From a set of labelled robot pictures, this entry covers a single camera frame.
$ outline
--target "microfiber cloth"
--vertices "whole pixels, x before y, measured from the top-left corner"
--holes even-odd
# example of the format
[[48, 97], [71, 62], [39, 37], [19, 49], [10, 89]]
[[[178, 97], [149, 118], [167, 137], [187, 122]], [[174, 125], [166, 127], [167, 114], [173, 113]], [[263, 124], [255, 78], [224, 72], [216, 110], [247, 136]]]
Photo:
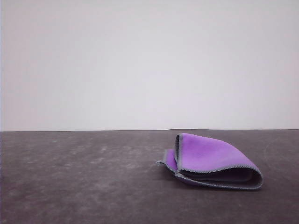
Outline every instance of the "microfiber cloth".
[[263, 184], [261, 171], [237, 148], [193, 134], [177, 135], [175, 149], [166, 150], [157, 163], [191, 185], [256, 190]]

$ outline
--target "dark gray surface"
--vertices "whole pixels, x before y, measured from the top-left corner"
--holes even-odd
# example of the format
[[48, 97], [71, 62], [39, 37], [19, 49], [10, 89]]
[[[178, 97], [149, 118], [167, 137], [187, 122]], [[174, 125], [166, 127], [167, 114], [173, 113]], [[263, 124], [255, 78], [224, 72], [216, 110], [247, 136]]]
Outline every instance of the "dark gray surface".
[[[188, 186], [155, 162], [176, 134], [224, 140], [259, 191]], [[298, 223], [299, 130], [1, 133], [3, 224]]]

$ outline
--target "cloth fold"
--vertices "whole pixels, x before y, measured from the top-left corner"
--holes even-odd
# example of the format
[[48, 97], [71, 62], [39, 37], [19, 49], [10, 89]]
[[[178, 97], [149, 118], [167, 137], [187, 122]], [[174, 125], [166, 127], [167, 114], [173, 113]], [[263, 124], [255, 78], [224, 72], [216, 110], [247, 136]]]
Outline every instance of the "cloth fold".
[[227, 142], [188, 133], [178, 134], [175, 149], [165, 151], [164, 164], [191, 185], [256, 190], [263, 184], [258, 167]]

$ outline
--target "white wall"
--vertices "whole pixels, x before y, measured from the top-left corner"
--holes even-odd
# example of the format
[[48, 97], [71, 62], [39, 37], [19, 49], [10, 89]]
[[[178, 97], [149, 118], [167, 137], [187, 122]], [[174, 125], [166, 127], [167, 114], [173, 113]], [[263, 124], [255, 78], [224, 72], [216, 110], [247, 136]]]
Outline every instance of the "white wall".
[[299, 128], [299, 1], [2, 0], [1, 130]]

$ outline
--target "folded cloth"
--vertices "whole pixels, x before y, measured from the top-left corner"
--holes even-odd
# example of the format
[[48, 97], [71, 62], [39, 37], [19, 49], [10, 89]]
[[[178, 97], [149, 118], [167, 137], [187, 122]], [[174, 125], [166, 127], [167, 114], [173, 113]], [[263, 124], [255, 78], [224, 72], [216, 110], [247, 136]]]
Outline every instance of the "folded cloth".
[[164, 164], [191, 185], [256, 190], [263, 175], [242, 152], [227, 142], [193, 134], [177, 135], [175, 149], [165, 151]]

